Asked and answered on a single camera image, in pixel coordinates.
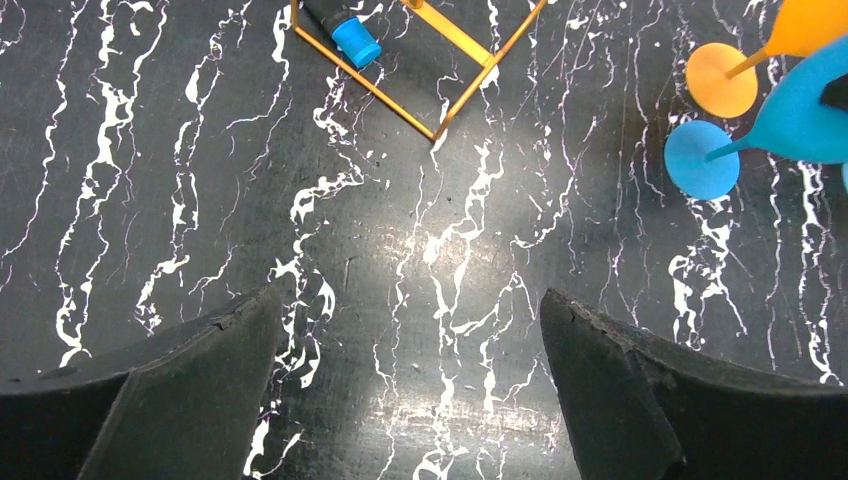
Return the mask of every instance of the orange circular base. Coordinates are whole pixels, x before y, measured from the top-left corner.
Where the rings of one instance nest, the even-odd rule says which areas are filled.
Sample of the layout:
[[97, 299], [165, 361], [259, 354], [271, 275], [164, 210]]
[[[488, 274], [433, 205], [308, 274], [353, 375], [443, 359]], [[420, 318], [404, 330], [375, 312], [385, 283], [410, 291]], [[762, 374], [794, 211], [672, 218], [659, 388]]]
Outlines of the orange circular base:
[[724, 43], [708, 43], [692, 53], [686, 83], [701, 108], [721, 118], [738, 117], [751, 108], [757, 99], [756, 70], [749, 68], [727, 78], [727, 72], [745, 59], [742, 52]]

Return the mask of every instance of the blue object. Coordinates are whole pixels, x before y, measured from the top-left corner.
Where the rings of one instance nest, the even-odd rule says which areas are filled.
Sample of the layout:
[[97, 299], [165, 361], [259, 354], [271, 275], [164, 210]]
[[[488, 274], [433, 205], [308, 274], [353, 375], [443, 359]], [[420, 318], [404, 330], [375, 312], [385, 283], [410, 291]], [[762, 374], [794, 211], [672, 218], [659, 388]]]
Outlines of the blue object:
[[706, 155], [729, 144], [724, 130], [709, 122], [694, 120], [675, 128], [665, 142], [664, 152], [671, 181], [698, 200], [727, 195], [739, 180], [739, 154], [731, 152], [712, 161]]
[[336, 27], [331, 37], [356, 68], [365, 67], [383, 52], [382, 47], [356, 17]]
[[803, 162], [848, 162], [848, 113], [820, 101], [828, 83], [846, 72], [848, 35], [793, 68], [768, 96], [751, 131], [709, 158], [761, 148]]

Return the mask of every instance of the black marble surface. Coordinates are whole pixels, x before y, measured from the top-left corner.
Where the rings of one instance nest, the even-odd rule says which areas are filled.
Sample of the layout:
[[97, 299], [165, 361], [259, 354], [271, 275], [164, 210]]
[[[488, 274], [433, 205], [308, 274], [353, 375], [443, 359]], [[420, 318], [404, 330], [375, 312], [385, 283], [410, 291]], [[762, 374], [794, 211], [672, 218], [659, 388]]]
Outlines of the black marble surface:
[[[532, 7], [434, 4], [491, 47]], [[354, 7], [384, 47], [366, 76], [435, 126], [477, 67], [398, 1]], [[253, 478], [578, 478], [536, 317], [551, 286], [841, 384], [838, 169], [746, 151], [738, 187], [695, 202], [662, 166], [670, 129], [705, 118], [693, 49], [753, 52], [777, 7], [551, 1], [433, 145], [281, 0], [0, 0], [0, 375], [285, 276]], [[759, 67], [761, 93], [792, 64]]]

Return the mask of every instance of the black object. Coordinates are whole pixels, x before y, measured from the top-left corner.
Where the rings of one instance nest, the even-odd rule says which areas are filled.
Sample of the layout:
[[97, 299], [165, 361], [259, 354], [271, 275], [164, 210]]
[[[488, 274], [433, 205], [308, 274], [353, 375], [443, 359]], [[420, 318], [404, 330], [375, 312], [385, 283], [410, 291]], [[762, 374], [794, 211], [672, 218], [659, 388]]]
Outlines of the black object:
[[848, 112], [848, 73], [824, 87], [820, 102], [822, 105]]
[[239, 478], [282, 333], [279, 288], [0, 383], [0, 478]]
[[845, 389], [701, 355], [561, 291], [540, 316], [585, 480], [848, 475]]
[[356, 16], [347, 2], [341, 0], [304, 0], [303, 6], [328, 35], [332, 35], [339, 25]]

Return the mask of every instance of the gold wire frame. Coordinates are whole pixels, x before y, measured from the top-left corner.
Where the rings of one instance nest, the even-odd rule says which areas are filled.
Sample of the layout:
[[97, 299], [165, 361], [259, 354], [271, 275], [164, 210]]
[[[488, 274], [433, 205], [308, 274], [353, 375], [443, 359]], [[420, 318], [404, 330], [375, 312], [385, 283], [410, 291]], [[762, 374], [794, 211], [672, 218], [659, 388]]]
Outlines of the gold wire frame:
[[435, 8], [430, 6], [424, 0], [401, 0], [404, 5], [409, 7], [413, 12], [415, 12], [419, 17], [424, 19], [427, 23], [430, 24], [436, 31], [442, 34], [445, 38], [453, 42], [454, 45], [459, 47], [460, 50], [465, 52], [469, 57], [471, 57], [475, 62], [479, 63], [480, 66], [483, 67], [483, 70], [479, 75], [474, 79], [473, 82], [468, 86], [465, 92], [460, 95], [459, 100], [453, 104], [453, 106], [448, 110], [447, 115], [445, 115], [445, 119], [442, 121], [442, 124], [439, 125], [439, 128], [436, 129], [435, 132], [427, 128], [423, 123], [421, 123], [417, 118], [415, 118], [411, 113], [406, 111], [405, 108], [400, 106], [397, 102], [392, 100], [391, 97], [383, 93], [376, 85], [368, 81], [367, 78], [363, 77], [359, 74], [350, 64], [346, 61], [339, 58], [338, 55], [333, 53], [330, 49], [325, 47], [320, 41], [316, 40], [315, 37], [310, 35], [306, 30], [301, 28], [300, 23], [298, 22], [298, 4], [300, 0], [291, 0], [291, 10], [292, 10], [292, 25], [294, 25], [294, 31], [297, 32], [304, 40], [309, 42], [316, 50], [321, 52], [322, 55], [327, 57], [331, 62], [335, 63], [339, 67], [341, 67], [348, 75], [353, 77], [354, 80], [359, 82], [360, 85], [368, 89], [371, 93], [373, 93], [377, 98], [379, 98], [383, 103], [386, 104], [387, 107], [394, 110], [401, 118], [409, 122], [410, 125], [415, 127], [419, 132], [423, 133], [424, 136], [429, 138], [431, 141], [435, 142], [445, 130], [450, 125], [451, 121], [453, 121], [454, 117], [456, 117], [457, 113], [468, 103], [468, 100], [474, 95], [474, 92], [480, 88], [480, 85], [483, 81], [486, 80], [486, 77], [492, 72], [492, 70], [500, 63], [500, 61], [506, 56], [507, 53], [512, 49], [512, 47], [518, 42], [518, 39], [527, 31], [527, 28], [531, 23], [539, 16], [542, 8], [548, 3], [548, 0], [539, 0], [536, 4], [536, 7], [533, 11], [530, 12], [530, 15], [524, 19], [524, 22], [521, 23], [521, 26], [518, 27], [518, 30], [509, 38], [506, 42], [506, 45], [497, 53], [492, 54], [486, 48], [483, 48], [479, 43], [477, 43], [473, 38], [468, 36], [462, 29], [453, 24], [450, 20], [445, 18], [441, 13], [439, 13]]

